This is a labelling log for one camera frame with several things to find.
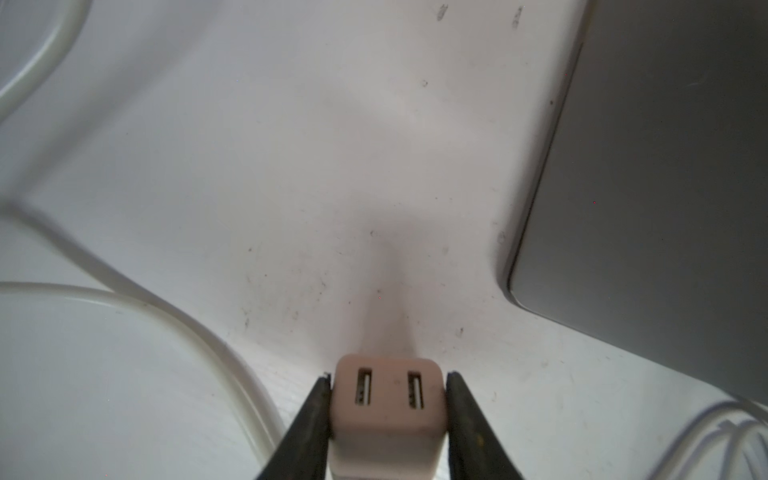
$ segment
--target white table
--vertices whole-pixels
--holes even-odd
[[[341,355],[416,354],[529,480],[645,478],[724,395],[496,282],[584,3],[447,5],[95,2],[0,126],[2,193],[227,339],[286,424]],[[0,235],[0,280],[94,285]]]

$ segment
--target gray laptop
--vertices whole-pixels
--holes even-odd
[[[768,2],[592,7],[512,298],[768,402]]]

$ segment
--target scratch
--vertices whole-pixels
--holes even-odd
[[[520,5],[515,12],[515,17],[512,19],[512,28],[517,28],[520,25],[520,15],[523,15],[523,5]]]
[[[440,22],[440,21],[442,20],[443,16],[445,16],[445,11],[446,11],[446,10],[448,10],[448,6],[447,6],[447,5],[443,5],[443,6],[442,6],[442,7],[440,7],[440,9],[438,10],[438,12],[437,12],[437,21],[438,21],[438,22]]]
[[[686,85],[686,88],[687,87],[696,87],[697,85],[703,84],[705,81],[707,81],[707,79],[709,78],[711,72],[712,72],[712,69],[710,68],[709,70],[705,71],[703,75],[701,75],[701,78],[699,78],[698,80],[696,80],[693,83],[689,83],[688,85]]]

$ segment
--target usb-a port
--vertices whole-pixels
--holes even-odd
[[[357,371],[355,403],[357,405],[371,404],[371,369],[360,369]]]
[[[422,374],[419,372],[408,372],[408,403],[412,409],[424,409]]]

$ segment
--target smudge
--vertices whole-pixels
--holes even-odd
[[[440,21],[442,20],[442,18],[445,16],[445,11],[446,11],[446,10],[448,10],[448,6],[447,6],[447,5],[443,5],[443,6],[442,6],[442,7],[440,7],[440,9],[438,10],[438,12],[437,12],[437,21],[438,21],[438,22],[440,22]]]
[[[515,12],[515,17],[512,19],[512,28],[517,28],[518,25],[520,25],[521,15],[523,15],[523,5],[520,5],[518,10]]]

